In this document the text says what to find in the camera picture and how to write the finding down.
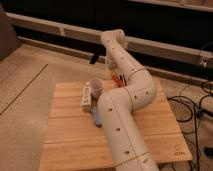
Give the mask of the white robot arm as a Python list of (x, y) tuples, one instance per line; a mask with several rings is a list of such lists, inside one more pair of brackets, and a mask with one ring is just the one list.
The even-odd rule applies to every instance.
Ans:
[(126, 86), (105, 91), (98, 99), (98, 113), (116, 171), (159, 171), (132, 113), (156, 97), (156, 84), (148, 70), (126, 51), (123, 30), (101, 33), (106, 61), (125, 76)]

